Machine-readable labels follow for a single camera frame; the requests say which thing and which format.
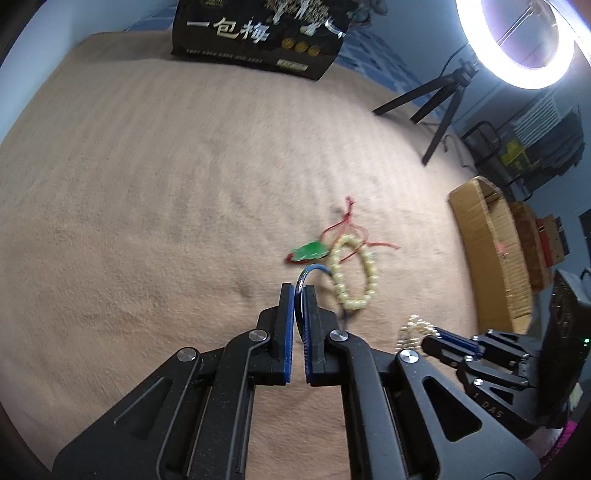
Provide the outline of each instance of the ring light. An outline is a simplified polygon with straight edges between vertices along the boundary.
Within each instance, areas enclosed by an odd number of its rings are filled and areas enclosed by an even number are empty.
[[[554,7],[558,47],[548,65],[531,68],[507,55],[492,36],[482,0],[456,0],[460,22],[470,46],[482,64],[500,79],[524,89],[540,89],[560,80],[569,69],[574,54],[574,32]]]
[[[573,29],[575,41],[591,65],[591,5],[587,0],[570,0],[570,3],[567,0],[548,0],[548,3]]]

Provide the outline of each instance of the cardboard box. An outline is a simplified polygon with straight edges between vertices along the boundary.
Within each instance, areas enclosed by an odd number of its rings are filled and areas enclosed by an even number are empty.
[[[546,265],[552,267],[564,261],[564,248],[554,215],[538,219],[540,239],[546,257]]]
[[[502,193],[484,177],[456,188],[449,202],[462,234],[478,330],[525,333],[533,310],[525,258]]]
[[[524,202],[511,202],[509,208],[519,235],[532,292],[539,293],[552,284],[552,271],[546,265],[537,218]]]
[[[180,0],[172,53],[318,80],[358,7],[352,0]]]

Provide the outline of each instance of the pearl bracelet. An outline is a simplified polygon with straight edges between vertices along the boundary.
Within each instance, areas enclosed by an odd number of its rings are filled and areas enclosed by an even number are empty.
[[[360,299],[350,299],[345,284],[343,283],[343,274],[340,270],[340,251],[343,246],[347,245],[353,249],[359,249],[358,254],[361,257],[363,270],[367,278],[367,287],[365,294]],[[333,249],[329,253],[326,266],[332,273],[333,281],[335,283],[335,295],[339,303],[345,310],[361,310],[365,308],[371,298],[375,297],[375,289],[377,287],[378,277],[372,255],[363,240],[355,235],[342,235],[335,243]]]

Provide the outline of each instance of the cable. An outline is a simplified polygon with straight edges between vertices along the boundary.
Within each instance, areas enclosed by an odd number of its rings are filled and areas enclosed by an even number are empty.
[[[464,155],[462,155],[462,151],[460,149],[460,145],[458,144],[458,138],[455,135],[446,135],[445,137],[443,137],[443,147],[445,148],[446,152],[449,150],[447,147],[447,139],[451,138],[453,140],[454,145],[456,146],[456,152],[457,152],[457,156],[460,160],[460,165],[462,166],[462,168],[467,168],[468,170],[470,170],[475,176],[478,176],[478,170],[476,169],[476,167],[465,163],[464,162]]]
[[[450,62],[453,60],[453,57],[455,57],[458,53],[460,53],[464,48],[466,48],[469,45],[469,42],[464,43],[464,45],[462,45],[460,48],[458,48],[454,53],[452,53],[452,56],[450,56],[447,61],[445,62],[445,65],[443,66],[443,68],[441,69],[441,73],[439,74],[439,76],[442,76],[443,73],[445,72],[445,69],[447,68],[447,66],[450,64]]]
[[[306,282],[306,277],[310,274],[310,272],[314,270],[320,270],[332,278],[332,273],[330,270],[322,264],[315,263],[312,265],[308,265],[304,270],[302,270],[297,282],[295,284],[295,302],[294,302],[294,309],[295,309],[295,319],[298,325],[298,330],[300,331],[300,336],[304,336],[307,334],[307,330],[304,327],[304,299],[303,299],[303,292],[304,292],[304,283]],[[346,326],[347,321],[347,313],[346,310],[343,309],[343,325]]]

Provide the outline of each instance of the beige blanket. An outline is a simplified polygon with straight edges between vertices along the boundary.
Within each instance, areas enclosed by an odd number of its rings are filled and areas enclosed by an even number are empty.
[[[402,247],[374,250],[379,296],[350,329],[388,351],[414,313],[475,333],[446,200],[472,176],[456,147],[423,167],[431,131],[408,109],[375,117],[392,93],[354,72],[178,61],[169,35],[88,38],[0,147],[0,400],[47,465],[178,348],[252,328],[299,274],[287,253],[346,195],[372,239]],[[299,339],[293,366],[291,385],[257,390],[248,475],[348,478],[339,390],[305,384]]]

